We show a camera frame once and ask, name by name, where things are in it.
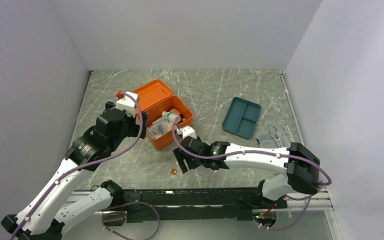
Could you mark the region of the white green medicine bottle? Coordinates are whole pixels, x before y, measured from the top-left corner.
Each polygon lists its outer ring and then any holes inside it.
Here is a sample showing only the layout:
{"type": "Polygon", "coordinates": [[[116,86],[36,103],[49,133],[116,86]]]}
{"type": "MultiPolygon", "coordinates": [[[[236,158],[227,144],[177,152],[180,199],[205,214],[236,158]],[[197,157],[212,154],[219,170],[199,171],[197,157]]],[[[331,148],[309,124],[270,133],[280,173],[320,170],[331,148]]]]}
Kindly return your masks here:
{"type": "Polygon", "coordinates": [[[163,111],[161,113],[161,116],[167,119],[169,123],[173,123],[173,124],[178,124],[182,120],[180,115],[171,111],[163,111]]]}

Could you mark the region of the white gauze pack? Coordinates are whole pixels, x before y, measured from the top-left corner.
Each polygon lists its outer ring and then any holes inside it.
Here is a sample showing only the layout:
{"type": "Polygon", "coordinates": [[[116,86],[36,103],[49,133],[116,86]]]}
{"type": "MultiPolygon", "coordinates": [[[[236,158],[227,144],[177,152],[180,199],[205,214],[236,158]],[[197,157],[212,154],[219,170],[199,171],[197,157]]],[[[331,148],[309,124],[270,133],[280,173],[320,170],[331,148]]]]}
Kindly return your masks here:
{"type": "Polygon", "coordinates": [[[173,125],[174,124],[168,120],[156,121],[147,128],[147,133],[152,139],[159,139],[166,133],[170,132],[173,125]]]}

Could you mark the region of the orange medicine box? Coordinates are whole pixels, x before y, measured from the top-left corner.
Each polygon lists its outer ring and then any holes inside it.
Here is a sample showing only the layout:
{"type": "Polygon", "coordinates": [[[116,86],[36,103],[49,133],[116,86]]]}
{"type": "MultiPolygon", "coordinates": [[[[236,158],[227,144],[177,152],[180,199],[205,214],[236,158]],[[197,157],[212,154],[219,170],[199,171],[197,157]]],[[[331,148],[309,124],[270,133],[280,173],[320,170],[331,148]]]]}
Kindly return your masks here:
{"type": "Polygon", "coordinates": [[[162,112],[178,110],[182,115],[181,127],[193,123],[194,114],[187,105],[160,79],[155,79],[133,91],[139,96],[140,108],[148,113],[147,126],[162,116],[162,112]]]}

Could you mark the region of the teal plastic tray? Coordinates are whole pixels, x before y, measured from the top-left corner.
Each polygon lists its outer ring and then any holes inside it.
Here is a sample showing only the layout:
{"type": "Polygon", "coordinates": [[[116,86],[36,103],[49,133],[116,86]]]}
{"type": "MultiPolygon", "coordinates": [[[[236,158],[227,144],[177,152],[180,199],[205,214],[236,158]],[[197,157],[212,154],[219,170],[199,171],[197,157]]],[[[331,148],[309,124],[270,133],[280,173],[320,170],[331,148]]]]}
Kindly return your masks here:
{"type": "Polygon", "coordinates": [[[261,109],[257,103],[234,97],[222,122],[222,130],[243,139],[251,139],[261,109]]]}

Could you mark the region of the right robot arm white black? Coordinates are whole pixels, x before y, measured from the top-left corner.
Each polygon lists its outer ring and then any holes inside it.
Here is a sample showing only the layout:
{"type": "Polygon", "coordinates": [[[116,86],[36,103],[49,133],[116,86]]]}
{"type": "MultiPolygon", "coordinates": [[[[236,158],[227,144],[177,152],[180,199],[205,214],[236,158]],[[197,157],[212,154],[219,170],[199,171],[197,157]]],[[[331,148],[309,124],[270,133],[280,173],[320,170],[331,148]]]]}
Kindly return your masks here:
{"type": "Polygon", "coordinates": [[[262,208],[290,193],[315,195],[321,185],[320,160],[299,142],[282,148],[255,148],[225,141],[208,145],[199,137],[187,136],[173,154],[183,173],[198,167],[213,171],[249,168],[276,173],[257,188],[255,200],[262,208]]]}

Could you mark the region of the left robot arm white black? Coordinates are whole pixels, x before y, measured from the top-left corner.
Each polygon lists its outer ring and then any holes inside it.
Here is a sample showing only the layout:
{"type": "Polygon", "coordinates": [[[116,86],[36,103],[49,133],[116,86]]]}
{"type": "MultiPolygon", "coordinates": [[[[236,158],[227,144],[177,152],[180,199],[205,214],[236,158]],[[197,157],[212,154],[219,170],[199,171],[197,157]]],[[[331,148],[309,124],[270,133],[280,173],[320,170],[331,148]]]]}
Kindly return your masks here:
{"type": "Polygon", "coordinates": [[[137,100],[107,102],[103,112],[68,148],[55,174],[19,213],[6,215],[2,227],[12,239],[60,240],[72,227],[102,209],[119,209],[124,189],[112,180],[103,182],[86,197],[66,205],[78,185],[98,166],[110,160],[126,138],[145,136],[147,114],[137,100]]]}

